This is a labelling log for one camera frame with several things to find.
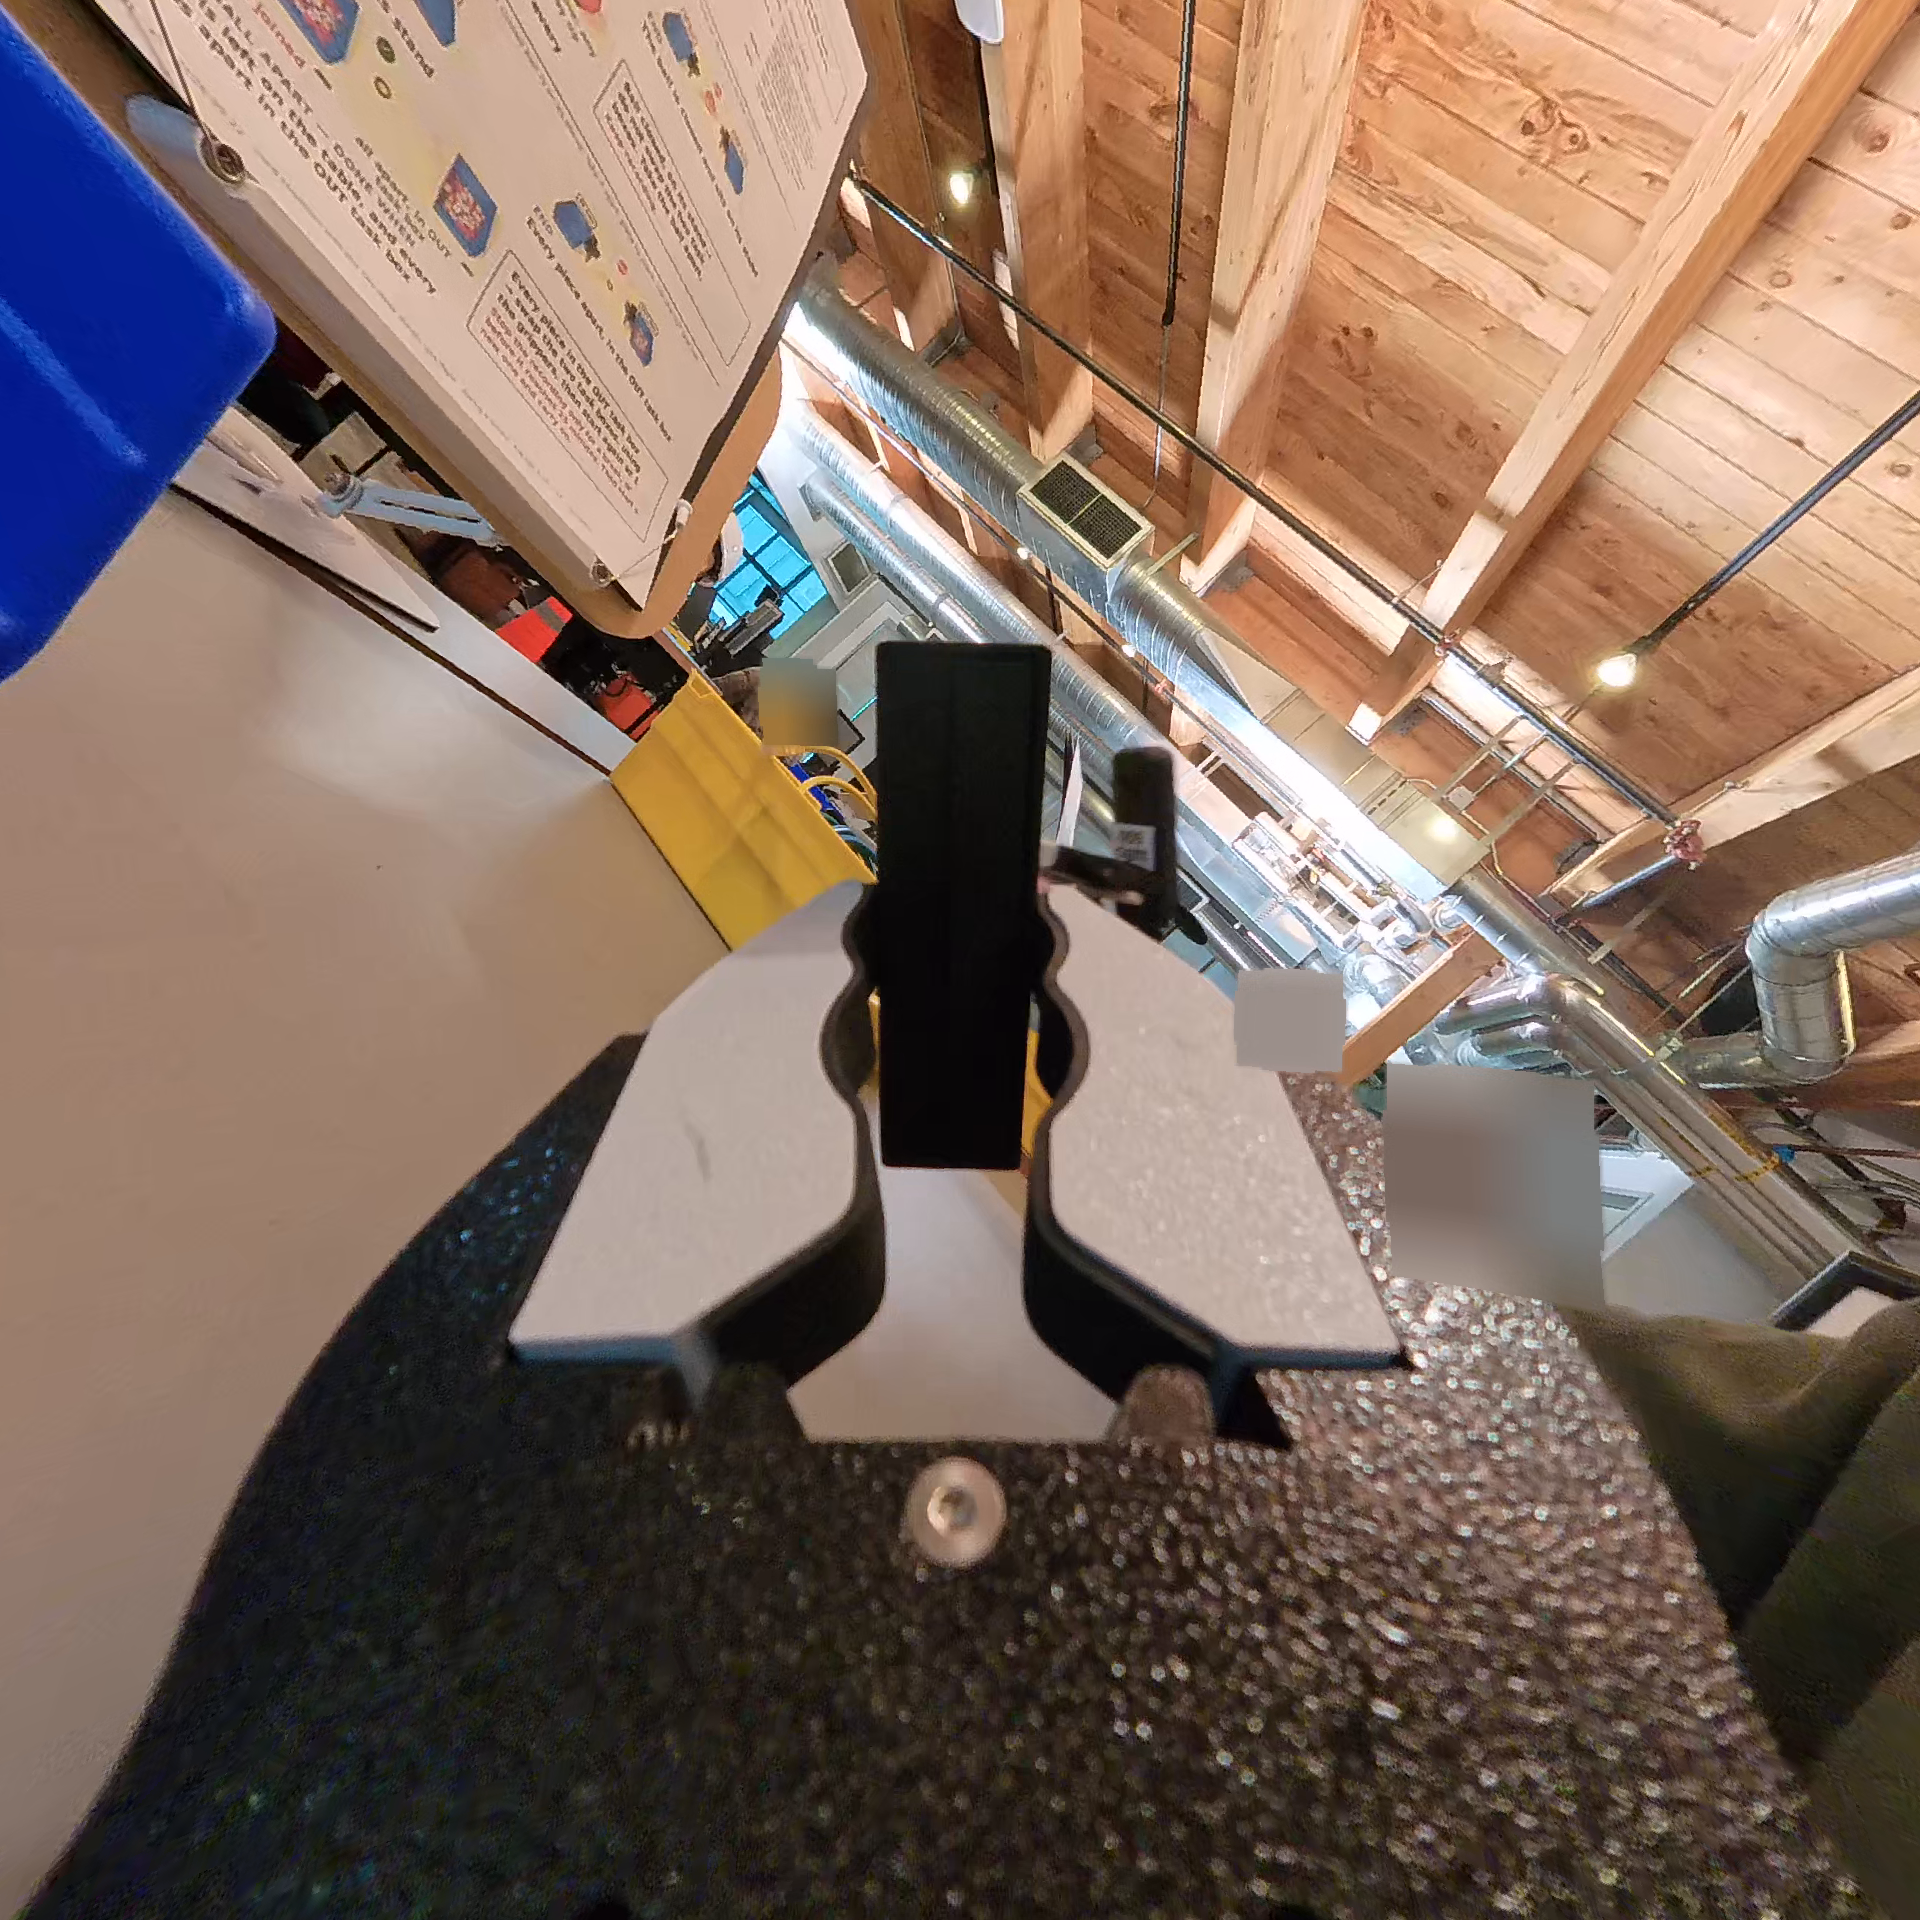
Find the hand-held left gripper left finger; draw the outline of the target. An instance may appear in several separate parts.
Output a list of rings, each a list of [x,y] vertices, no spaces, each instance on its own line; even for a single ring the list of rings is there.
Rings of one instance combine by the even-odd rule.
[[[737,1365],[796,1385],[874,1320],[867,900],[833,884],[647,1030],[512,1322],[520,1362],[657,1365],[702,1402]]]

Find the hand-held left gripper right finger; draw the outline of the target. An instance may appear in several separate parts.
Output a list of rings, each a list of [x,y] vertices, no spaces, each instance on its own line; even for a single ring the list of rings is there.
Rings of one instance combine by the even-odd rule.
[[[1263,1375],[1404,1372],[1408,1354],[1280,1076],[1236,1008],[1084,894],[1047,894],[1051,1092],[1027,1175],[1022,1308],[1123,1404],[1198,1380],[1213,1428],[1279,1428]]]

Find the black network switch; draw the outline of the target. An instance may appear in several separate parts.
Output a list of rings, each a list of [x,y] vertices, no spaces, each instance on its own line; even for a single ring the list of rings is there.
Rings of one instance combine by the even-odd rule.
[[[908,638],[877,651],[879,840],[864,938],[891,1166],[1022,1161],[1051,667],[1032,641]]]

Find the blue plastic bin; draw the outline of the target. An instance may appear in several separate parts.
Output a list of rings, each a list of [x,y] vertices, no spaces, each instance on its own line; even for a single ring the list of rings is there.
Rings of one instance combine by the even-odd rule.
[[[2,675],[269,360],[260,291],[2,19]]]

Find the person's right forearm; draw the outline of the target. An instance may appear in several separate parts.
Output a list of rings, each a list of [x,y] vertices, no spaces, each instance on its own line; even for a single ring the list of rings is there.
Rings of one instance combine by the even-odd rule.
[[[1563,1317],[1688,1526],[1818,1825],[1885,1916],[1917,1916],[1917,1301],[1844,1335]]]

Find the yellow plastic bin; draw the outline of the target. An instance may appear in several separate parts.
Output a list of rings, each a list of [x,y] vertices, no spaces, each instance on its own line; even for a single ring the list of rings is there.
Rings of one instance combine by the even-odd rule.
[[[874,712],[872,782],[880,818],[879,702]],[[742,948],[834,884],[877,884],[879,869],[868,871],[834,832],[814,788],[747,728],[716,683],[702,677],[688,680],[653,719],[619,763],[613,786],[728,948]],[[1034,993],[1040,991],[1052,945],[1044,916],[1040,927]],[[1028,1151],[1032,1027],[1021,1164]]]

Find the black labelled device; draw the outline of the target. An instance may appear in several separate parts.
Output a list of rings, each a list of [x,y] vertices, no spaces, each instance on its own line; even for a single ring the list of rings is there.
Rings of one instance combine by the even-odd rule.
[[[1150,939],[1180,933],[1203,945],[1207,930],[1183,891],[1173,754],[1123,747],[1113,757],[1113,820],[1105,852],[1078,846],[1087,773],[1075,742],[1064,765],[1059,830],[1040,855],[1044,886],[1071,886],[1113,907]]]

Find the grey flat board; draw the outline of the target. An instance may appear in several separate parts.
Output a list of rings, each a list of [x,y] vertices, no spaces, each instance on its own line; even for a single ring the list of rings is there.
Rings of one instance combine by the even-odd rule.
[[[316,482],[276,436],[236,406],[216,419],[172,488],[263,535],[372,605],[436,631],[440,618],[417,573],[343,515],[325,512]]]

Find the silver elbow duct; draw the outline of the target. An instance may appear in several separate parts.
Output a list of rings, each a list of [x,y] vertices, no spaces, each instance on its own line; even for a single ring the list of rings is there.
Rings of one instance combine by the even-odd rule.
[[[1826,1082],[1859,1048],[1848,959],[1919,930],[1919,848],[1779,894],[1744,939],[1759,1027],[1698,1037],[1672,1069],[1711,1089]]]

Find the duct vent grille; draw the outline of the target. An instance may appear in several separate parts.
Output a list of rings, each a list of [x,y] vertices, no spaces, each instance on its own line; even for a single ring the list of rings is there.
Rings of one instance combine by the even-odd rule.
[[[1054,455],[1021,488],[1021,510],[1105,573],[1153,549],[1155,523],[1068,451]]]

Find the silver ventilation duct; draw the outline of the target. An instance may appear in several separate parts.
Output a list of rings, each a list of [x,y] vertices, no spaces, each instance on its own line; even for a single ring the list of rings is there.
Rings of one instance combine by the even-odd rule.
[[[1157,562],[1155,539],[1150,552],[1105,573],[1044,521],[1025,515],[1021,490],[1051,460],[1004,431],[833,284],[806,284],[785,339],[1032,549],[1066,593],[1164,682],[1246,786],[1303,813],[1415,897],[1450,902],[1512,963],[1530,959],[1528,903],[1485,869],[1487,840],[1477,823],[1361,745],[1295,683],[1275,685],[1272,725],[1252,702],[1250,683],[1236,675],[1226,626],[1173,563]]]

